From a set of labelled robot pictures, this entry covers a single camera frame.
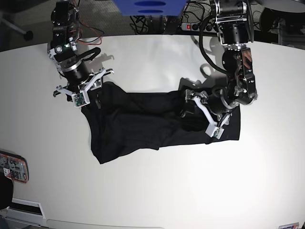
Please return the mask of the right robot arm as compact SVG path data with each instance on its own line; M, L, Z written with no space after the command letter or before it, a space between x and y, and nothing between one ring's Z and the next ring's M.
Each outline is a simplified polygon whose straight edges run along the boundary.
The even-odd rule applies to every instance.
M51 13L52 40L48 43L47 54L53 61L60 76L67 80L66 86L57 86L56 97L67 95L77 108L90 104L89 91L102 87L102 78L114 73L112 69L90 72L85 63L93 61L101 49L93 48L77 53L77 43L81 37L79 7L71 0L59 0Z

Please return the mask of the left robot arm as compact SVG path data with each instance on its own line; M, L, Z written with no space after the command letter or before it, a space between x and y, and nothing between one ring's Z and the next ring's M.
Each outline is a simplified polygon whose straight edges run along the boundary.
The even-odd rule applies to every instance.
M206 134L220 139L234 109L257 99L251 49L247 47L254 41L254 21L247 0L212 0L210 6L210 16L199 26L199 48L210 66L226 75L227 85L215 85L210 93L186 89L184 113L193 113L190 105L196 105L209 123ZM224 47L222 67L210 59L203 47L203 32L208 26L215 29Z

